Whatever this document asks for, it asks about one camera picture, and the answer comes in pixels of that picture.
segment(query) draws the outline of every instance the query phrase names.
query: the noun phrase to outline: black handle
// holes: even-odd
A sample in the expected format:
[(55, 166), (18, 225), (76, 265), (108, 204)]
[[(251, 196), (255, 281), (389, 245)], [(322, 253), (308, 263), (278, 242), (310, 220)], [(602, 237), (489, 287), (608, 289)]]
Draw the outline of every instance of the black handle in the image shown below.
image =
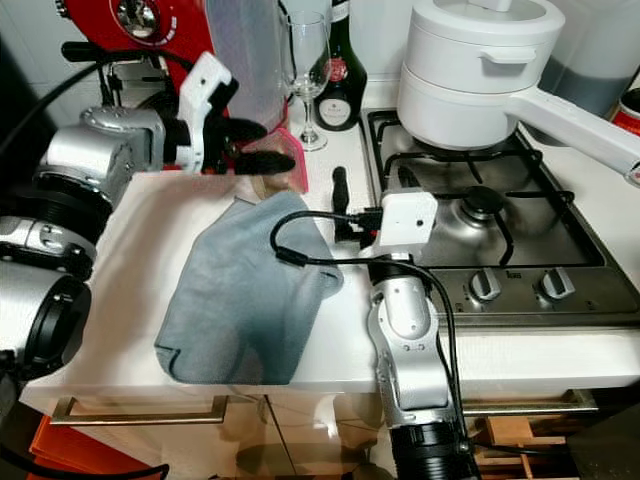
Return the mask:
[[(347, 171), (344, 167), (336, 167), (331, 176), (333, 178), (333, 194), (331, 196), (333, 212), (345, 215), (350, 200)], [(353, 231), (353, 228), (351, 228), (348, 222), (344, 220), (334, 220), (334, 223), (334, 241), (336, 243), (359, 239), (359, 236)]]
[(234, 159), (236, 175), (275, 175), (292, 170), (296, 162), (278, 152), (241, 153)]
[(230, 142), (253, 142), (267, 136), (269, 132), (259, 123), (244, 118), (229, 118), (209, 114), (204, 121), (203, 136), (206, 145), (220, 147), (226, 137)]
[(60, 49), (68, 62), (95, 62), (103, 59), (107, 52), (91, 42), (64, 42)]

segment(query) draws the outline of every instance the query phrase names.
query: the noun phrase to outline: stove knob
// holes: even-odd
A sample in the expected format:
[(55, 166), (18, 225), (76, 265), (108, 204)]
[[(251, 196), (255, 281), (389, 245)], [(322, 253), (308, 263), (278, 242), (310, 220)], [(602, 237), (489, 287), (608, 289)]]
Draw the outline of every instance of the stove knob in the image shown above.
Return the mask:
[(476, 273), (469, 284), (473, 296), (481, 302), (490, 302), (502, 293), (500, 282), (490, 268), (483, 268)]
[(562, 300), (576, 291), (567, 271), (562, 267), (547, 272), (541, 286), (542, 292), (552, 300)]

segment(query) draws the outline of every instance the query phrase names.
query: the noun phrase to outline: gray towel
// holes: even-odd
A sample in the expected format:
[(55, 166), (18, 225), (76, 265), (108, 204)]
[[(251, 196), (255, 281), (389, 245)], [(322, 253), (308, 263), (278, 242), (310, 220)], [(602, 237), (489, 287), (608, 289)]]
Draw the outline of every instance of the gray towel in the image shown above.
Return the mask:
[[(256, 206), (236, 200), (197, 238), (155, 341), (165, 372), (184, 383), (291, 381), (320, 303), (343, 280), (335, 267), (300, 268), (276, 259), (271, 229), (306, 209), (290, 192)], [(310, 218), (288, 224), (278, 242), (330, 257)]]

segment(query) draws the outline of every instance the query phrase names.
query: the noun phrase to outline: stainless steel stovetop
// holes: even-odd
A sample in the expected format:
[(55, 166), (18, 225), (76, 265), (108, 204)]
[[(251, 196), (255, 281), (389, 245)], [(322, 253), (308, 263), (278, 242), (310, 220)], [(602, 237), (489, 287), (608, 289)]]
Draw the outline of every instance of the stainless steel stovetop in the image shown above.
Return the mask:
[(364, 110), (362, 126), (377, 202), (400, 187), (439, 201), (421, 265), (458, 325), (640, 326), (640, 294), (521, 133), (465, 153), (418, 142), (395, 110)]

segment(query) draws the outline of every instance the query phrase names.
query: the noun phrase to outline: drawer handle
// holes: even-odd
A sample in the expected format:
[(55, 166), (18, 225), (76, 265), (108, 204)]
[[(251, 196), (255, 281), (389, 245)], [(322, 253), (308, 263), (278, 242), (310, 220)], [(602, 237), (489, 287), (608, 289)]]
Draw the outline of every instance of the drawer handle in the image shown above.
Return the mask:
[(51, 425), (65, 427), (221, 424), (227, 411), (227, 396), (213, 397), (211, 410), (203, 413), (157, 413), (133, 415), (72, 415), (74, 397), (62, 397), (51, 416)]
[(588, 390), (571, 390), (572, 400), (532, 403), (532, 404), (485, 404), (475, 406), (473, 404), (463, 405), (462, 409), (465, 417), (485, 417), (485, 416), (529, 416), (529, 415), (561, 415), (573, 413), (596, 413), (598, 405)]

